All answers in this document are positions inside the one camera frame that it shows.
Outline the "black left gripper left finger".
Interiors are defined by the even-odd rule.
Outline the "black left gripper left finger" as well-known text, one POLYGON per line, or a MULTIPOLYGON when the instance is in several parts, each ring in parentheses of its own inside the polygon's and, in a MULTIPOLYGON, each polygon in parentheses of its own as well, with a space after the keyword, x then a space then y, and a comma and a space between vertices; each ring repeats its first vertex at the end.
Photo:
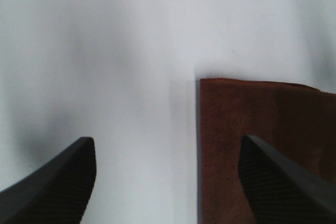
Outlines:
POLYGON ((80 223, 96 175, 94 140, 81 137, 1 191, 1 223, 80 223))

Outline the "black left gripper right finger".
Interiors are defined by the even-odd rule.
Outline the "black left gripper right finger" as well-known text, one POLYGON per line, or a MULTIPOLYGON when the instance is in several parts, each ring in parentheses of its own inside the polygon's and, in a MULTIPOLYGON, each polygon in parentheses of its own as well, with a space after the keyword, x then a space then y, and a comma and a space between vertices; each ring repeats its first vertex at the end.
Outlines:
POLYGON ((255 135, 242 138, 238 175, 257 223, 335 223, 335 185, 255 135))

